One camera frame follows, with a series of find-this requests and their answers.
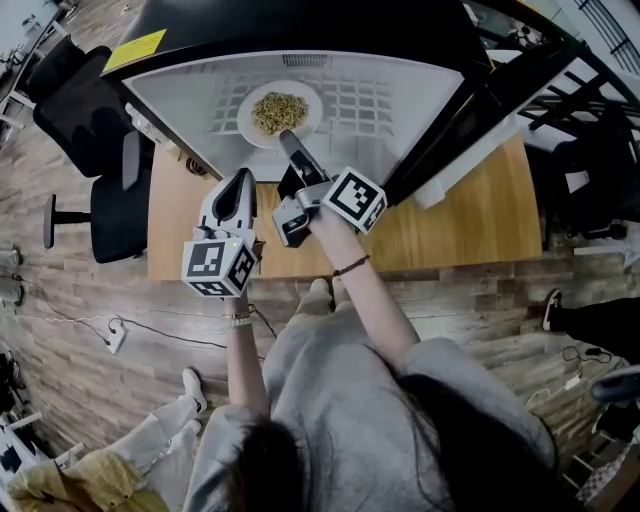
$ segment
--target gray sweatshirt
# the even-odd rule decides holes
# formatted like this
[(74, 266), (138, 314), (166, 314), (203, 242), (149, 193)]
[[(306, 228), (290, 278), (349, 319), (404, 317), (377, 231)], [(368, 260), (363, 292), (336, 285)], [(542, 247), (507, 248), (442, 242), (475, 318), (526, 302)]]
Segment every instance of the gray sweatshirt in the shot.
[[(453, 342), (423, 341), (397, 371), (446, 383), (529, 440), (549, 466), (554, 464), (553, 441), (540, 420)], [(428, 509), (418, 486), (416, 457), (430, 499), (446, 497), (428, 446), (415, 443), (415, 416), (403, 391), (371, 347), (355, 310), (285, 329), (263, 374), (271, 418), (286, 425), (300, 444), (307, 485), (318, 491), (313, 493), (314, 510)], [(213, 412), (196, 458), (186, 512), (224, 508), (225, 464), (233, 460), (254, 420), (251, 411), (239, 406)], [(437, 446), (437, 434), (426, 423), (422, 427)]]

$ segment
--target dark hair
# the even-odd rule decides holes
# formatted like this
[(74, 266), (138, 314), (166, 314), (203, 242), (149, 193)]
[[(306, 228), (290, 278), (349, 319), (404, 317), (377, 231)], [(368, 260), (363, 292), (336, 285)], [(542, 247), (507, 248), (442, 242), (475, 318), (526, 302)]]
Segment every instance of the dark hair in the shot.
[[(448, 485), (445, 501), (424, 491), (421, 459), (416, 456), (416, 478), (423, 489), (425, 509), (585, 510), (560, 486), (530, 441), (440, 381), (425, 375), (396, 380), (413, 416), (416, 443), (431, 450)], [(429, 437), (425, 421), (437, 433), (437, 442)], [(250, 428), (238, 458), (228, 468), (228, 510), (300, 512), (313, 508), (304, 499), (305, 493), (312, 496), (314, 491), (326, 490), (303, 489), (302, 460), (296, 440), (283, 425), (264, 419)]]

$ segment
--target yellow fabric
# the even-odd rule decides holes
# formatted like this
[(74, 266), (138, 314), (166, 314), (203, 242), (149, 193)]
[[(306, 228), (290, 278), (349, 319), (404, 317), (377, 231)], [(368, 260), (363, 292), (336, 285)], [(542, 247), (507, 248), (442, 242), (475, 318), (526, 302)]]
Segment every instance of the yellow fabric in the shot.
[[(157, 492), (136, 490), (142, 485), (142, 474), (115, 452), (90, 453), (65, 475), (103, 511), (169, 512)], [(54, 461), (21, 471), (9, 483), (7, 492), (18, 512), (37, 512), (47, 496), (71, 501)]]

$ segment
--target black shoe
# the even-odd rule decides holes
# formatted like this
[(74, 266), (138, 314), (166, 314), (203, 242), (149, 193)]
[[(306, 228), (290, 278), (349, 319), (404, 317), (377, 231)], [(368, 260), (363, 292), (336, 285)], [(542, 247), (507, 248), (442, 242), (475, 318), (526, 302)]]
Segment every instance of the black shoe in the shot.
[(562, 292), (560, 290), (553, 290), (549, 295), (549, 301), (547, 302), (547, 309), (544, 312), (544, 318), (542, 320), (542, 329), (545, 331), (553, 331), (554, 318), (557, 318), (559, 311), (562, 309), (561, 305)]

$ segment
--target bracelet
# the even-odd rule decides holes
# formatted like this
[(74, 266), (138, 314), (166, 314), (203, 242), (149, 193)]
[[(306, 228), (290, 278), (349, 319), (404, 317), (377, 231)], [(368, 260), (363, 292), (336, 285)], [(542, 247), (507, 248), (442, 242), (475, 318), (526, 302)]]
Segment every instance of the bracelet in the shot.
[(222, 315), (222, 318), (231, 318), (232, 320), (238, 320), (240, 318), (249, 318), (256, 312), (256, 307), (253, 304), (249, 304), (249, 310), (242, 313), (231, 313), (230, 315)]
[(370, 257), (371, 256), (367, 254), (364, 258), (360, 258), (358, 261), (356, 261), (355, 263), (352, 263), (348, 267), (345, 267), (342, 270), (336, 270), (333, 273), (333, 277), (341, 276), (343, 274), (346, 274), (347, 272), (351, 272), (354, 268), (359, 267), (360, 265), (364, 265), (365, 261), (367, 261)]
[(242, 327), (244, 325), (251, 325), (251, 324), (253, 324), (253, 320), (251, 320), (251, 318), (249, 317), (233, 319), (233, 320), (230, 320), (229, 323), (225, 326), (225, 331), (229, 331), (231, 329), (235, 329), (236, 327)]

